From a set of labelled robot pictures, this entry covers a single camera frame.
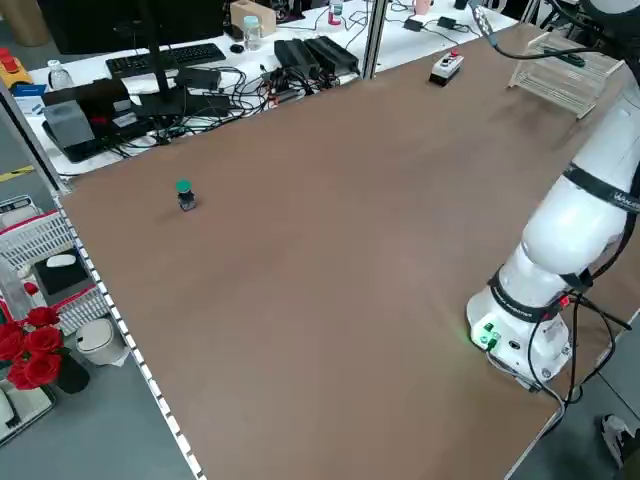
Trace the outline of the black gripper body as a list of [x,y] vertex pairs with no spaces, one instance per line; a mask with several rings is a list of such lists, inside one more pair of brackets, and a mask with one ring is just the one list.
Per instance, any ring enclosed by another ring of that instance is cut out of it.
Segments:
[[599,47],[605,44],[604,28],[583,11],[570,13],[575,20],[567,20],[562,35],[587,47]]

